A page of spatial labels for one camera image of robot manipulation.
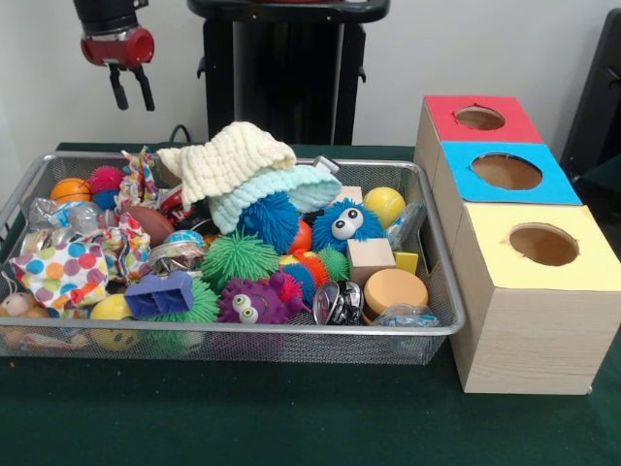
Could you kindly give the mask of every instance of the light blue knitted fabric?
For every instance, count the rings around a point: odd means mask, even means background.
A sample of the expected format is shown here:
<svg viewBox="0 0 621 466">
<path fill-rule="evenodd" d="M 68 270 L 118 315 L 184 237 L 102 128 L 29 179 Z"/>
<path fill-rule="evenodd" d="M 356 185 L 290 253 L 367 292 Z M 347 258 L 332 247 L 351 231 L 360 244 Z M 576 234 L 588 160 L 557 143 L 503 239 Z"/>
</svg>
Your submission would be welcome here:
<svg viewBox="0 0 621 466">
<path fill-rule="evenodd" d="M 310 165 L 295 165 L 288 170 L 265 168 L 233 191 L 210 197 L 212 219 L 222 234 L 237 227 L 242 210 L 275 192 L 284 191 L 301 213 L 316 212 L 341 193 L 341 183 L 329 173 Z"/>
</svg>

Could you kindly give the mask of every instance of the polka dot bag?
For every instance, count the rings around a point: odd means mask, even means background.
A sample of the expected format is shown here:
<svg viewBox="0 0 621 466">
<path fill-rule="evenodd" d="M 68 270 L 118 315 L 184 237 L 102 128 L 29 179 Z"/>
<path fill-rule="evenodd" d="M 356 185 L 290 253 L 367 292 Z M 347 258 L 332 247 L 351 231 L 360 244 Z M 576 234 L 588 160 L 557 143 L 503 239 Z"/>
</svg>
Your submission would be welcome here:
<svg viewBox="0 0 621 466">
<path fill-rule="evenodd" d="M 16 278 L 53 317 L 87 318 L 106 294 L 108 266 L 99 245 L 64 243 L 11 259 Z"/>
</svg>

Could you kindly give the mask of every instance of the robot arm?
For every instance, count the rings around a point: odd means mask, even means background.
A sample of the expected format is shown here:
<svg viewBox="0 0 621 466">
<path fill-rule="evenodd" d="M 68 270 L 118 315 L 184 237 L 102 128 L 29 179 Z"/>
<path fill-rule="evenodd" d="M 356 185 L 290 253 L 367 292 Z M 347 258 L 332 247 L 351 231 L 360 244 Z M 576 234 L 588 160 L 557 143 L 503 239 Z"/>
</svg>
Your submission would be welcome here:
<svg viewBox="0 0 621 466">
<path fill-rule="evenodd" d="M 131 71 L 140 84 L 148 111 L 155 110 L 143 63 L 153 58 L 154 42 L 136 17 L 136 10 L 148 0 L 74 0 L 82 22 L 82 53 L 97 66 L 110 68 L 110 82 L 116 104 L 127 110 L 127 97 L 120 72 Z"/>
</svg>

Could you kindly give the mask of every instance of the cardboard box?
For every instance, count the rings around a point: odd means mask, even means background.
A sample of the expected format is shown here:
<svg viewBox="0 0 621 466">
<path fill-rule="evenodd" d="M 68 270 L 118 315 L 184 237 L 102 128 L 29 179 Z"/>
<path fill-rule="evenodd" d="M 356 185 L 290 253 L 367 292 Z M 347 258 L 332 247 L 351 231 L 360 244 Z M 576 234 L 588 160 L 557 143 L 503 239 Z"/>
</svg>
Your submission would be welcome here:
<svg viewBox="0 0 621 466">
<path fill-rule="evenodd" d="M 442 142 L 541 143 L 515 97 L 428 95 L 423 100 L 414 161 L 435 183 Z"/>
<path fill-rule="evenodd" d="M 466 204 L 453 264 L 464 391 L 590 391 L 621 323 L 621 264 L 588 208 Z"/>
<path fill-rule="evenodd" d="M 452 255 L 464 201 L 580 206 L 544 144 L 442 143 L 433 187 Z"/>
</svg>

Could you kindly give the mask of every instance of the black cord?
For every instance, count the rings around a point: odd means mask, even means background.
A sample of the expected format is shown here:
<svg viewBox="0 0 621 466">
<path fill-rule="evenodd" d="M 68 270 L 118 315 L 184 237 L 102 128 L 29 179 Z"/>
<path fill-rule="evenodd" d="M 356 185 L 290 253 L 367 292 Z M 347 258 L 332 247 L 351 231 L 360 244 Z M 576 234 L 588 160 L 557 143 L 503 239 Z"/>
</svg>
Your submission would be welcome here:
<svg viewBox="0 0 621 466">
<path fill-rule="evenodd" d="M 187 130 L 184 124 L 178 124 L 177 126 L 175 126 L 175 129 L 171 133 L 171 137 L 168 138 L 168 142 L 173 143 L 175 141 L 175 138 L 177 138 L 177 133 L 179 133 L 180 131 L 183 133 L 183 136 L 185 136 L 185 141 L 187 143 L 191 143 L 192 137 L 190 136 L 190 132 Z"/>
</svg>

